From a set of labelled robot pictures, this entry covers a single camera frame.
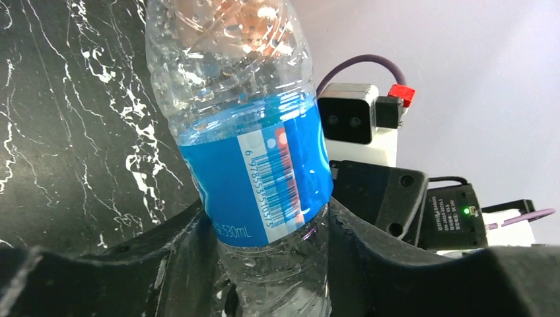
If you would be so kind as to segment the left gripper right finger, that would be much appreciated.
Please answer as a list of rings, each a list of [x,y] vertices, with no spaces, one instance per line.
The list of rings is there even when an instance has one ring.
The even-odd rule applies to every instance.
[[[558,316],[559,248],[491,247],[453,259],[329,204],[334,316]]]

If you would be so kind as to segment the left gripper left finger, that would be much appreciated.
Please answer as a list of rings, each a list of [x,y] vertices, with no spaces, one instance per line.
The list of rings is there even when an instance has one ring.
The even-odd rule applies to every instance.
[[[2,316],[235,316],[200,201],[99,255],[1,249]]]

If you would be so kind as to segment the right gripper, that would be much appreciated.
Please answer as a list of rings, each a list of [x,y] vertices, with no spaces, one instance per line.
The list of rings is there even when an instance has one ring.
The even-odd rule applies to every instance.
[[[330,162],[333,197],[362,220],[418,245],[429,177],[406,168],[350,160]]]

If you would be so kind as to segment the blue label water bottle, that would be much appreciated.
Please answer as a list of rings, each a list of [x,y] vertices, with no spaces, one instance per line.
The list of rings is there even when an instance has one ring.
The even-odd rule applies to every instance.
[[[290,1],[149,1],[158,107],[245,316],[328,316],[333,180]]]

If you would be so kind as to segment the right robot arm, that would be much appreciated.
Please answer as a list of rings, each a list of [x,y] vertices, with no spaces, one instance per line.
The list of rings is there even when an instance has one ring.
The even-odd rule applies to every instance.
[[[459,176],[349,160],[330,162],[333,197],[385,233],[448,257],[489,246],[535,246],[530,224],[556,212],[530,199],[482,207]]]

